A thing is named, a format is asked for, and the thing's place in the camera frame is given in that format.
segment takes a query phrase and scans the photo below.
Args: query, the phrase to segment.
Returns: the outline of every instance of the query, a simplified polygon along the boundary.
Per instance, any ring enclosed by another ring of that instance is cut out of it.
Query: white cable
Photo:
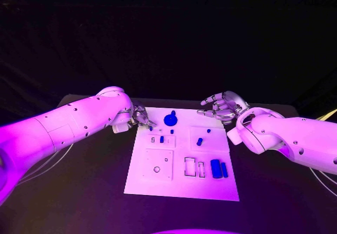
[[[53,156],[48,159],[48,161],[40,165],[40,167],[35,171],[32,171],[26,176],[23,176],[20,181],[25,180],[29,176],[32,176],[46,166],[46,164],[51,162],[51,160],[58,155],[58,153],[59,153],[59,151],[53,154]]]
[[[68,152],[69,152],[72,146],[74,146],[74,144],[71,145],[68,151],[65,152],[65,154],[64,154],[64,156],[61,157],[61,159],[58,160],[58,162],[52,165],[52,167],[51,167],[48,170],[45,170],[42,173],[39,173],[38,175],[35,175],[32,178],[29,178],[29,179],[20,181],[17,185],[20,185],[22,183],[25,183],[25,182],[28,182],[29,180],[35,179],[38,176],[40,176],[42,174],[45,174],[45,173],[56,166],[56,164],[59,163],[59,161],[64,159],[65,155],[68,154]]]
[[[313,174],[314,174],[314,176],[316,176],[316,178],[318,179],[318,181],[321,182],[321,180],[320,180],[320,178],[318,178],[318,176],[317,176],[317,174],[316,174],[316,172],[313,171],[313,169],[310,168],[310,170],[311,170],[311,172],[313,172]],[[331,189],[327,187],[327,185],[321,182],[321,184],[323,184],[323,186],[326,187],[326,189],[330,191],[330,193],[334,195],[334,196],[337,196],[337,194],[331,191]]]
[[[320,173],[323,174],[323,176],[334,183],[337,184],[337,182],[327,176],[327,174],[324,172],[320,171]]]

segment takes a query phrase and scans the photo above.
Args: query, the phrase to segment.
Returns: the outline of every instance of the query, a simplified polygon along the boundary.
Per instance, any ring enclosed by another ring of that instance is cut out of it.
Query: table
[[[85,97],[68,95],[59,106]],[[148,107],[202,109],[199,101],[138,100]],[[298,116],[287,105],[252,106]],[[136,133],[137,128],[120,134],[104,129],[15,189],[0,207],[2,234],[148,234],[187,228],[336,233],[337,198],[310,169],[277,151],[254,154],[244,144],[229,142],[239,202],[124,194]]]

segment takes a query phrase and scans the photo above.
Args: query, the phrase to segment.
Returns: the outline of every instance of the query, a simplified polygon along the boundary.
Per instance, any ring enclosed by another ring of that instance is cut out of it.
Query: blue rectangular block
[[[218,159],[210,160],[210,167],[212,167],[212,174],[213,178],[219,179],[223,177],[222,168],[220,168],[220,161]]]
[[[222,162],[223,177],[228,178],[226,164]]]

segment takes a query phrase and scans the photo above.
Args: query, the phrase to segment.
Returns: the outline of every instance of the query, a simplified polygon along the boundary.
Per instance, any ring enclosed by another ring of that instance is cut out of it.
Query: robotic arm
[[[0,127],[0,204],[30,167],[108,125],[115,133],[136,124],[156,126],[124,90],[105,88],[48,113]]]
[[[213,101],[213,110],[197,113],[222,120],[223,124],[238,118],[236,127],[228,132],[235,145],[244,142],[257,154],[277,150],[291,161],[337,175],[337,124],[285,118],[272,110],[251,108],[231,91],[206,98],[202,105]]]

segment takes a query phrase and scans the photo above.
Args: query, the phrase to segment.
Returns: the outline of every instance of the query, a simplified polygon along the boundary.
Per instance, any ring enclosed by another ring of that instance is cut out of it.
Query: black backdrop
[[[225,2],[2,1],[2,124],[107,86],[184,100],[232,90],[248,102],[293,104],[307,117],[333,110],[337,8]]]

